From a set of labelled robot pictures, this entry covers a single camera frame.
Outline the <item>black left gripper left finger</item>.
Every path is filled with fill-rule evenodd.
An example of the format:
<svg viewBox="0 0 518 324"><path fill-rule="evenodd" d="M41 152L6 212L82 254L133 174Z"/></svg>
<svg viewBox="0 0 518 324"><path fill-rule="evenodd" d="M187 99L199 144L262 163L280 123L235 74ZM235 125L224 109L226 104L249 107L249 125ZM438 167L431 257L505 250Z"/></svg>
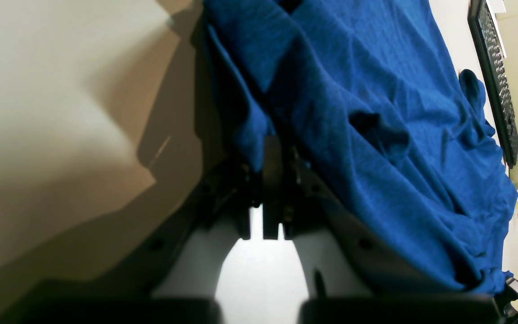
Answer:
<svg viewBox="0 0 518 324"><path fill-rule="evenodd" d="M228 158L207 172L186 201L122 261L90 281L46 280L0 315L0 324L222 324L214 297L154 297L198 230L230 225L250 238L249 209L261 172Z"/></svg>

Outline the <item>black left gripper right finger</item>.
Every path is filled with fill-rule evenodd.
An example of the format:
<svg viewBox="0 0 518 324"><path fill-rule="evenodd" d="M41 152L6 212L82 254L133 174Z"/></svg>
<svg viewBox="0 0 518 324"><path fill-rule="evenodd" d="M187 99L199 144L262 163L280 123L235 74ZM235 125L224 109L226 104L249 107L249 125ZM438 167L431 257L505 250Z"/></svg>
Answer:
<svg viewBox="0 0 518 324"><path fill-rule="evenodd" d="M300 324L502 324L491 295L446 289L391 249L276 136L264 140L263 237L292 240Z"/></svg>

